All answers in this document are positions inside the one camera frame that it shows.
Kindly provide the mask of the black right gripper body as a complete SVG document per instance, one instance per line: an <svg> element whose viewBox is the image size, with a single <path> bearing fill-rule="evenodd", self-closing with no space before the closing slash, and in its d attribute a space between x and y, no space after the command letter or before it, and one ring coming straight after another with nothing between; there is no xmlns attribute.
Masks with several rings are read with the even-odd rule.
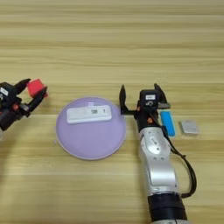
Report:
<svg viewBox="0 0 224 224"><path fill-rule="evenodd" d="M159 127L158 112L138 107L134 115L138 131L149 127Z"/></svg>

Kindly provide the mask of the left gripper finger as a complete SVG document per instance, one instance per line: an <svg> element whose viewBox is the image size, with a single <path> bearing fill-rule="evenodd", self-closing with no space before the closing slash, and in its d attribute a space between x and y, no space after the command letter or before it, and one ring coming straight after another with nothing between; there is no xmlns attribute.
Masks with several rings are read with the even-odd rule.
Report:
<svg viewBox="0 0 224 224"><path fill-rule="evenodd" d="M16 89L18 95L26 89L26 86L29 82L30 82L30 79L24 79L15 85L15 89Z"/></svg>
<svg viewBox="0 0 224 224"><path fill-rule="evenodd" d="M29 117L31 112L44 100L47 87L42 88L29 103L21 103L19 108L23 116Z"/></svg>

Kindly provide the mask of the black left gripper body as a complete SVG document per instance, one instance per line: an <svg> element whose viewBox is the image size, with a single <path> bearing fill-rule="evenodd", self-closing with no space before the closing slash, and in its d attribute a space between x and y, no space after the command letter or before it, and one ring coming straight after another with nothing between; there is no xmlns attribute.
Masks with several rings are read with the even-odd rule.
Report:
<svg viewBox="0 0 224 224"><path fill-rule="evenodd" d="M23 117L22 109L20 108L21 98L16 98L15 101L6 101L0 99L0 129L6 131L15 121Z"/></svg>

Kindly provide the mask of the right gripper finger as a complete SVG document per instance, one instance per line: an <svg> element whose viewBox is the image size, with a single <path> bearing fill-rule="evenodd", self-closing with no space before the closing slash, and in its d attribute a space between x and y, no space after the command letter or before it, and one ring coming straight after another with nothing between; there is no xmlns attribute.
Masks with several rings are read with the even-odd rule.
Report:
<svg viewBox="0 0 224 224"><path fill-rule="evenodd" d="M169 109L171 107L171 104L167 101L166 96L162 88L155 83L154 88L157 90L158 95L158 108L159 109Z"/></svg>
<svg viewBox="0 0 224 224"><path fill-rule="evenodd" d="M135 110L129 110L126 106L126 90L125 86L121 87L120 94L119 94L119 104L120 110L122 115L134 115L136 113Z"/></svg>

